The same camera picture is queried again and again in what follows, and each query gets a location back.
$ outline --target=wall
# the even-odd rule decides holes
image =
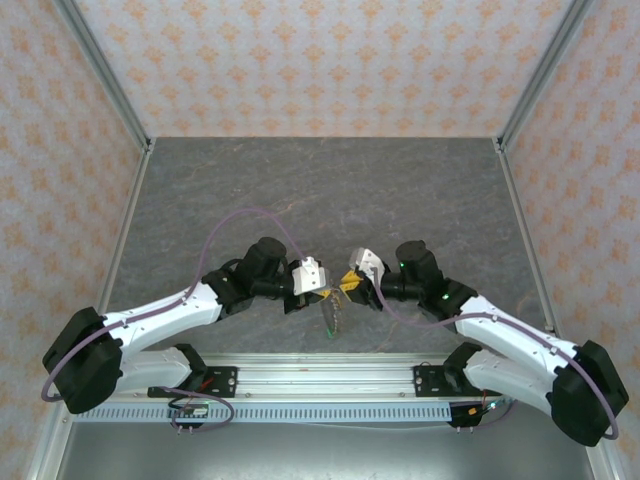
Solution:
[[[568,338],[609,350],[630,391],[618,445],[640,472],[640,9],[596,0],[508,151]]]
[[[152,136],[501,133],[570,0],[80,0]]]
[[[138,148],[50,0],[0,3],[0,477],[22,479],[41,359],[95,303]]]

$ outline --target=orange patterned wall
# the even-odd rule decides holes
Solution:
[[[95,303],[139,150],[51,0],[0,3],[0,477],[22,479],[41,359]]]
[[[80,0],[151,136],[495,136],[570,0]]]
[[[596,0],[516,145],[517,189],[567,337],[609,350],[640,472],[640,8]]]

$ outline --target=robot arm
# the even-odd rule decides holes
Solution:
[[[444,364],[453,387],[466,382],[479,390],[500,392],[550,415],[563,432],[583,445],[594,446],[600,440],[610,425],[604,407],[563,357],[575,360],[587,372],[617,416],[629,396],[603,347],[591,341],[577,346],[503,312],[475,290],[445,278],[422,241],[402,244],[396,257],[398,273],[372,251],[357,249],[342,290],[355,303],[381,310],[375,283],[385,298],[414,300],[424,313],[440,321],[464,316],[451,328],[500,355],[470,343],[461,345]]]
[[[241,260],[227,262],[195,286],[156,302],[122,312],[77,312],[43,358],[50,373],[80,341],[113,326],[64,365],[55,385],[71,413],[90,410],[115,392],[165,386],[195,390],[206,368],[188,345],[160,352],[142,350],[183,330],[209,325],[246,310],[256,296],[282,299],[285,314],[323,299],[328,274],[312,257],[287,263],[286,248],[261,238]],[[182,300],[175,308],[169,308]],[[122,322],[148,315],[135,323]]]

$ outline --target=gray stone floor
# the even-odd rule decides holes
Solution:
[[[543,314],[498,158],[489,139],[163,138],[142,185],[109,310],[186,287],[209,230],[224,215],[276,213],[303,252],[339,281],[354,248],[397,268],[394,252],[423,239],[445,275],[541,328]],[[268,219],[244,216],[221,231],[209,266],[242,257],[261,236],[286,243]],[[289,250],[289,259],[294,258]],[[415,305],[397,304],[424,322]],[[460,337],[422,331],[347,305],[329,339],[320,306],[289,316],[280,302],[253,307],[160,345],[210,352],[449,353]]]

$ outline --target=patterned wallpaper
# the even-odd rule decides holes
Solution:
[[[568,338],[604,344],[630,391],[640,472],[640,8],[596,0],[573,42],[508,156]]]
[[[495,136],[570,0],[79,0],[151,136]]]
[[[53,2],[0,2],[2,479],[24,478],[42,355],[96,301],[138,158]]]

